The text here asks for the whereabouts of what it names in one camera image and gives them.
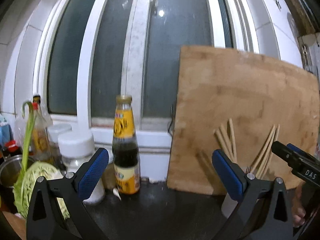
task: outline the red cap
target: red cap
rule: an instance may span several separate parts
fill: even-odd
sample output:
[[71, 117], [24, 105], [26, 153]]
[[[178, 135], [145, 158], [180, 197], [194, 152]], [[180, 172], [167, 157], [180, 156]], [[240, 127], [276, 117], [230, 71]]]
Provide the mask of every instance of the red cap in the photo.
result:
[[10, 142], [7, 142], [6, 144], [4, 144], [4, 146], [6, 146], [9, 150], [9, 152], [11, 152], [11, 153], [13, 153], [19, 149], [19, 147], [16, 145], [15, 140], [11, 140]]
[[32, 103], [33, 105], [33, 110], [38, 110], [38, 103], [34, 102]]

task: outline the finger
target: finger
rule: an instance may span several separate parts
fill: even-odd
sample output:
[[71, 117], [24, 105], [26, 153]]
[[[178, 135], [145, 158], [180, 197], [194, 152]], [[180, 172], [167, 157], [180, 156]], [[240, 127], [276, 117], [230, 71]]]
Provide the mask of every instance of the finger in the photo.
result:
[[304, 218], [304, 216], [306, 215], [306, 211], [304, 210], [304, 208], [302, 207], [297, 208], [297, 215], [301, 218]]
[[305, 220], [304, 218], [299, 217], [298, 215], [293, 216], [293, 226], [294, 227], [300, 227], [304, 224]]

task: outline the white window frame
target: white window frame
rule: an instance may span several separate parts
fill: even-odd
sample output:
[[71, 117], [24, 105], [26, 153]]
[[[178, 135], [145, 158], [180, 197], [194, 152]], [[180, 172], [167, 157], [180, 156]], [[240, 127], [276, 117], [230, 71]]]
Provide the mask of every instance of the white window frame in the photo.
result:
[[[95, 0], [84, 32], [77, 76], [77, 116], [51, 114], [54, 123], [69, 122], [74, 127], [90, 129], [95, 142], [102, 145], [112, 144], [113, 120], [91, 117], [91, 75], [97, 34], [107, 1]], [[144, 149], [143, 151], [168, 153], [171, 147], [171, 135], [167, 132], [155, 130], [159, 127], [164, 130], [169, 120], [165, 118], [143, 118], [142, 120], [140, 114], [145, 46], [147, 45], [146, 36], [150, 17], [149, 7], [152, 1], [133, 0], [132, 2], [124, 45], [121, 93], [133, 95], [132, 108], [139, 148]], [[235, 38], [235, 48], [259, 53], [255, 28], [246, 0], [226, 1], [228, 1], [231, 29], [234, 32], [232, 36]], [[57, 1], [47, 20], [37, 51], [33, 93], [40, 94], [44, 102], [47, 101], [47, 76], [52, 43], [68, 2], [69, 0]], [[225, 48], [218, 0], [207, 0], [207, 5], [212, 28], [212, 44], [215, 47]]]

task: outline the white lid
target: white lid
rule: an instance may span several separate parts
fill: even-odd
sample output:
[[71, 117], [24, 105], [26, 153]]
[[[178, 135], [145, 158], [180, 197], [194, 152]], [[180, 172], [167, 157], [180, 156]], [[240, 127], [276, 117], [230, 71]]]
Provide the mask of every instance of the white lid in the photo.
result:
[[94, 153], [93, 134], [89, 130], [79, 130], [58, 136], [60, 153], [67, 158], [85, 157]]
[[71, 124], [69, 123], [59, 123], [55, 125], [51, 125], [47, 129], [49, 141], [58, 143], [58, 135], [72, 131]]

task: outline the soy sauce bottle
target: soy sauce bottle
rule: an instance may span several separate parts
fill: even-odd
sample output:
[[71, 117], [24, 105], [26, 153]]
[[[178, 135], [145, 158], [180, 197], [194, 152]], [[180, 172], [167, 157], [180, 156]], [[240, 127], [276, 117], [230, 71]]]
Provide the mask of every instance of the soy sauce bottle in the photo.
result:
[[118, 191], [134, 194], [140, 188], [139, 152], [132, 113], [132, 96], [116, 97], [112, 152]]

